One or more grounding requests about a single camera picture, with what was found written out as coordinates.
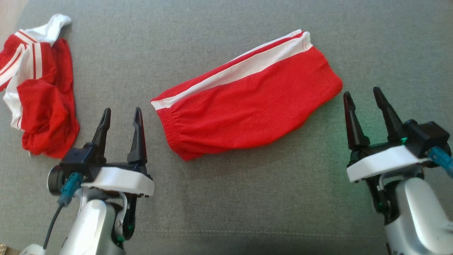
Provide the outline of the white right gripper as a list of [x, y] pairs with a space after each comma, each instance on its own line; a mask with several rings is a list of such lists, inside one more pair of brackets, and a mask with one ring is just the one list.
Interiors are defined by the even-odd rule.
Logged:
[[[401, 141], [405, 137], [401, 119], [379, 87], [373, 88], [373, 94], [384, 118], [388, 142]], [[370, 145], [369, 138], [363, 133], [355, 113], [356, 106], [348, 91], [343, 94], [343, 103], [348, 147], [353, 150], [347, 166], [350, 182], [430, 161], [426, 155], [418, 157], [406, 145], [388, 147], [379, 152], [376, 152], [376, 149], [381, 149], [382, 146], [367, 147]]]

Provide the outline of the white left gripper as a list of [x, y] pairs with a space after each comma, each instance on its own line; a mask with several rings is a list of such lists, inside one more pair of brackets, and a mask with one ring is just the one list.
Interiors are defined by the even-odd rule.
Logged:
[[[111, 109], [106, 108], [92, 139], [98, 156], [104, 156], [110, 121]], [[127, 162], [130, 164], [145, 165], [148, 160], [143, 116], [139, 107], [135, 109], [133, 126], [134, 136], [131, 150], [127, 155]], [[154, 181], [146, 173], [143, 173], [141, 170], [129, 170], [117, 166], [101, 167], [96, 178], [90, 182], [90, 187], [108, 192], [123, 192], [144, 196], [154, 195]]]

